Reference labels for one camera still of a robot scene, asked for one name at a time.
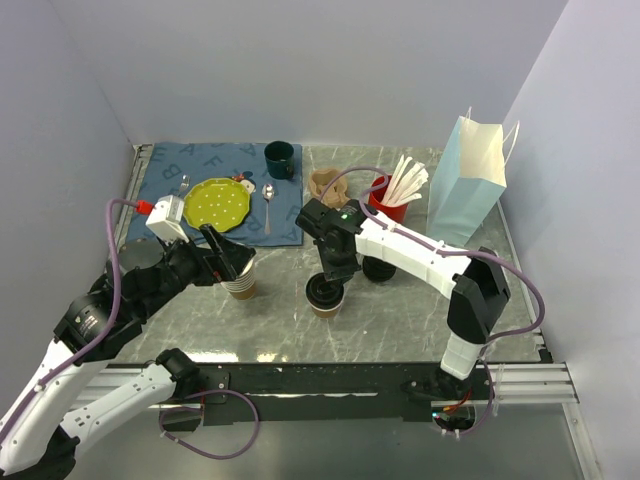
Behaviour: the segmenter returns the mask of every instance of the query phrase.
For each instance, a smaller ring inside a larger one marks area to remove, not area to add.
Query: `green plate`
[[[210,178],[185,197],[184,218],[195,229],[210,223],[219,232],[240,225],[250,210],[249,192],[230,178]]]

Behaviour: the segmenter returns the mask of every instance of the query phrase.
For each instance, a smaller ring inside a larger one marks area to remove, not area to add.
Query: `red container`
[[[380,185],[382,182],[384,182],[384,177],[378,177],[378,178],[376,178],[375,182],[373,182],[371,184],[371,186],[375,187],[376,185]],[[384,213],[387,217],[389,217],[394,222],[402,223],[404,221],[404,216],[407,213],[407,207],[409,206],[408,203],[405,203],[404,205],[400,205],[399,207],[387,207],[386,205],[382,205],[380,203],[382,201],[382,199],[384,198],[384,194],[387,191],[387,187],[388,186],[389,185],[385,185],[380,190],[376,190],[375,192],[371,192],[369,194],[369,202],[368,203],[372,207],[374,207],[377,210],[379,210],[382,213]]]

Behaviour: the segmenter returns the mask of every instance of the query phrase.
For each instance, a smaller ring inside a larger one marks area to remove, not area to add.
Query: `silver spoon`
[[[180,184],[180,188],[178,188],[178,197],[182,196],[187,188],[189,188],[189,183],[191,183],[191,177],[189,175],[183,175],[182,183]]]
[[[264,233],[269,235],[271,233],[271,225],[269,225],[269,202],[276,195],[276,191],[273,188],[273,185],[267,183],[264,187],[262,187],[262,196],[267,201],[267,218],[264,221]]]

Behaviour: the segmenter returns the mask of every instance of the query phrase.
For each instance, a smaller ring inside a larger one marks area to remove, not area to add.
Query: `marble countertop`
[[[305,178],[314,169],[374,165],[392,172],[402,154],[435,172],[441,151],[430,148],[304,147]],[[131,197],[137,195],[148,156],[134,172]],[[356,197],[371,185],[374,173],[348,177]],[[420,233],[426,227],[428,192],[409,205],[405,225]],[[309,194],[305,191],[305,201]],[[122,237],[128,218],[123,219]],[[488,247],[513,261],[500,213],[494,208],[468,248]],[[384,284],[372,284],[359,272],[346,285],[345,303],[331,320],[316,317],[304,288],[321,271],[311,238],[301,247],[259,248],[255,259],[258,291],[238,301],[220,286],[189,287],[152,317],[145,333],[130,342],[116,362],[141,363],[166,348],[179,347],[200,362],[390,362],[439,361],[447,344],[448,300],[434,288],[398,271]],[[509,275],[512,298],[494,332],[531,323],[519,282]],[[539,334],[501,339],[489,351],[494,362],[540,360]]]

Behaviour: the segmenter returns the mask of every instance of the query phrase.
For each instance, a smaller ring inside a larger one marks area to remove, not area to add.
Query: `cartoon character print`
[[[242,185],[247,190],[247,192],[249,192],[249,195],[251,195],[256,191],[256,182],[250,180],[251,177],[253,177],[253,172],[247,171],[242,172],[240,175],[231,177],[231,179]]]

